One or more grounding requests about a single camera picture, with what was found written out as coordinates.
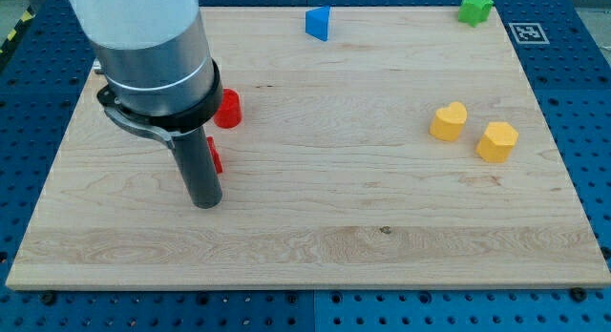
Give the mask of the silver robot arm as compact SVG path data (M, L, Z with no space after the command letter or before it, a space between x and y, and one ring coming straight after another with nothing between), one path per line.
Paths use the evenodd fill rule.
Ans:
M107 80L98 99L124 131L173 149L202 129L222 87L199 0L69 0Z

